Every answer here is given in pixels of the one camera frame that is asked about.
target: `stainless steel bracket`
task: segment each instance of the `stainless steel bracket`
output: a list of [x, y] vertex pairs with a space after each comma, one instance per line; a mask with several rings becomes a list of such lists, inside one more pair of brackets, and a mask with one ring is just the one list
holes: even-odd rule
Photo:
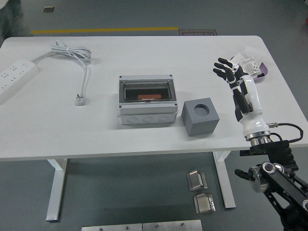
[[193, 200], [197, 214], [211, 214], [216, 212], [211, 194], [202, 193], [194, 196]]
[[207, 183], [203, 172], [198, 173], [198, 171], [195, 170], [186, 176], [190, 191], [207, 189]]

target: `black cable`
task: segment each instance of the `black cable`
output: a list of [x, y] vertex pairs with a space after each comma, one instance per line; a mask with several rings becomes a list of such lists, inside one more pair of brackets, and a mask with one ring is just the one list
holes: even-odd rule
[[299, 126], [297, 126], [295, 124], [280, 123], [280, 124], [278, 124], [278, 126], [291, 126], [291, 127], [297, 128], [299, 130], [300, 138], [297, 138], [297, 139], [294, 139], [294, 140], [290, 140], [289, 143], [294, 143], [294, 142], [300, 141], [303, 138], [303, 136], [304, 136], [304, 131]]
[[270, 135], [277, 136], [280, 139], [280, 141], [282, 141], [282, 137], [279, 134], [277, 134], [275, 132], [271, 132]]

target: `metal plate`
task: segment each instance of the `metal plate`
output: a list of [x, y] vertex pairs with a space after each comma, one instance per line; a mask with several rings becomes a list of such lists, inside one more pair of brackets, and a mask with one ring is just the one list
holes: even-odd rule
[[202, 231], [202, 225], [201, 220], [145, 223], [143, 231]]
[[81, 231], [142, 231], [142, 224], [82, 227]]

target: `power outlet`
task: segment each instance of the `power outlet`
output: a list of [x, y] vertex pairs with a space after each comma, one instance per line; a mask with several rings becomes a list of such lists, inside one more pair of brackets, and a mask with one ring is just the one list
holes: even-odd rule
[[0, 103], [10, 97], [37, 72], [35, 63], [20, 59], [0, 74]]

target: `electrical enclosure box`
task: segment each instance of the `electrical enclosure box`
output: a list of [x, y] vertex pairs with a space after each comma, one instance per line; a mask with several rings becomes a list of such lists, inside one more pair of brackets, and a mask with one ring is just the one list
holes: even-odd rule
[[123, 125], [175, 122], [178, 103], [172, 75], [120, 76], [118, 98]]

